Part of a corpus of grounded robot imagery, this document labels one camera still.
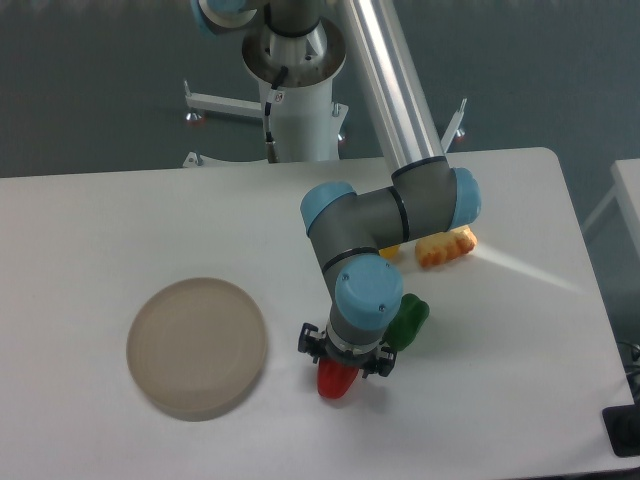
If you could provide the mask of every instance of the floor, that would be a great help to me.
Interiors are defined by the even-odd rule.
[[[396,6],[438,126],[469,99],[454,151],[550,148],[579,221],[611,187],[612,162],[640,157],[640,2]],[[0,177],[179,168],[196,149],[264,158],[255,122],[183,120],[184,78],[257,100],[241,38],[202,37],[188,0],[0,0]],[[335,98],[351,107],[342,156],[379,155],[349,64]],[[588,247],[616,336],[640,342],[640,260],[619,213]]]

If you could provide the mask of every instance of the red pepper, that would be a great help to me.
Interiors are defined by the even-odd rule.
[[[358,367],[347,367],[328,357],[318,362],[318,393],[336,400],[342,397],[358,376]]]

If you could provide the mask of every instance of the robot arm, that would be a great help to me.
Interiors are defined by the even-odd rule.
[[[304,198],[332,307],[322,334],[303,326],[298,349],[386,376],[396,352],[381,339],[403,287],[378,250],[473,222],[480,195],[468,170],[447,163],[393,2],[340,0],[337,8],[393,186],[356,195],[328,183]]]
[[[378,251],[473,222],[480,196],[471,173],[447,163],[393,2],[333,3],[392,186],[357,195],[346,183],[329,183],[305,196],[302,216],[332,307],[324,331],[303,326],[298,350],[365,376],[386,376],[396,352],[382,338],[400,308],[403,285]],[[345,45],[337,27],[321,19],[321,0],[192,0],[192,6],[209,31],[211,24],[240,28],[254,16],[259,20],[245,36],[243,57],[260,86],[267,145],[276,139],[279,161],[331,159],[337,137],[329,128],[331,82]],[[260,6],[260,14],[247,10]],[[286,100],[270,118],[266,107],[277,88]]]

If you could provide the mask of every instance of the yellow food item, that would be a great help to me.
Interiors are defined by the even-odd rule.
[[[478,239],[468,225],[449,232],[421,238],[416,243],[416,260],[421,267],[442,265],[466,255],[475,248]]]
[[[398,254],[398,251],[400,251],[400,245],[394,245],[393,247],[383,248],[382,250],[380,250],[380,256],[387,260],[391,260],[393,257],[395,257]]]

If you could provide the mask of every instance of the beige plate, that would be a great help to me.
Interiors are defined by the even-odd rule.
[[[264,364],[267,335],[258,306],[213,278],[175,283],[136,316],[127,363],[142,391],[182,420],[209,420],[241,401]]]

